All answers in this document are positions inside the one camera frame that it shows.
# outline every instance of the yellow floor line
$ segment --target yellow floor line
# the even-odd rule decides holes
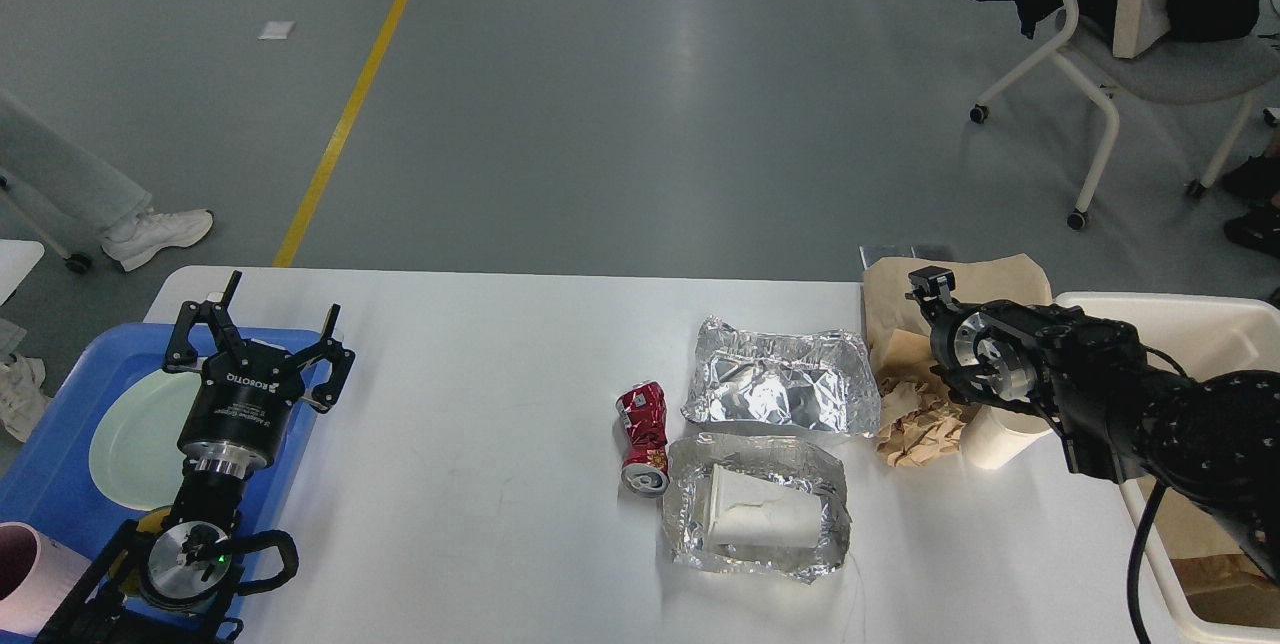
[[[333,175],[338,157],[342,156],[342,149],[347,146],[347,134],[351,134],[351,128],[356,124],[356,117],[360,117],[360,108],[365,104],[369,87],[374,83],[374,76],[378,76],[378,68],[381,65],[388,44],[392,42],[401,15],[404,14],[406,3],[408,0],[396,0],[392,3],[392,9],[387,13],[387,19],[384,19],[383,28],[378,32],[378,38],[375,38],[374,47],[369,52],[369,59],[365,60],[365,68],[360,72],[360,78],[356,79],[356,87],[352,88],[351,96],[347,99],[347,106],[342,110],[338,125],[334,125],[333,136],[329,137],[329,146],[324,149],[324,156],[320,156],[320,165],[316,166],[316,173],[311,175],[311,184],[307,184],[306,193],[302,195],[302,204],[298,205],[298,211],[293,215],[293,223],[289,224],[289,230],[284,234],[284,239],[280,242],[279,251],[275,252],[275,261],[271,262],[271,266],[291,266],[293,264],[293,257],[298,254],[302,238],[307,233],[307,225],[311,224],[311,216],[315,215],[316,205],[320,204],[320,197],[324,196],[324,189],[329,186],[329,175]]]

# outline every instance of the paper cup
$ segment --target paper cup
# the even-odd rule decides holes
[[[960,433],[960,453],[979,469],[1000,469],[1048,433],[1048,424],[1037,416],[986,406]]]
[[[20,521],[0,524],[0,630],[35,636],[88,559]]]

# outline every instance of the blue tray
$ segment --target blue tray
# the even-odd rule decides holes
[[[125,324],[88,344],[9,472],[0,479],[0,521],[24,521],[92,559],[124,520],[145,513],[124,508],[97,490],[88,472],[88,446],[115,398],[160,369],[172,333],[173,325],[166,324]],[[319,338],[315,332],[294,329],[241,329],[241,334],[246,339],[282,344],[291,352]],[[216,351],[205,326],[192,330],[191,343],[200,356]],[[328,365],[320,362],[307,370],[303,379],[311,385],[312,378],[328,376],[325,371]],[[316,420],[310,407],[297,408],[275,465],[250,479],[241,503],[239,531],[251,534],[270,529],[284,506],[284,494]],[[177,446],[174,437],[174,448]],[[244,563],[247,576],[252,576],[253,557],[247,557]],[[191,621],[134,599],[128,608],[164,621]],[[237,599],[229,616],[236,616],[238,608]],[[0,631],[0,644],[27,641],[31,638]]]

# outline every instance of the red can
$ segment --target red can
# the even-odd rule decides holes
[[[667,398],[662,385],[646,382],[618,397],[618,416],[631,440],[622,461],[622,484],[641,497],[667,490]]]

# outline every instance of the aluminum foil tray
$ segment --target aluminum foil tray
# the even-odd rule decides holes
[[[737,437],[704,431],[671,446],[671,485],[662,498],[662,526],[680,563],[710,572],[788,576],[805,584],[836,571],[849,553],[845,466],[795,437]],[[822,499],[822,527],[813,548],[704,547],[704,499],[716,465],[767,479]]]
[[[708,318],[682,411],[704,425],[755,423],[872,437],[881,398],[856,334],[755,334]]]

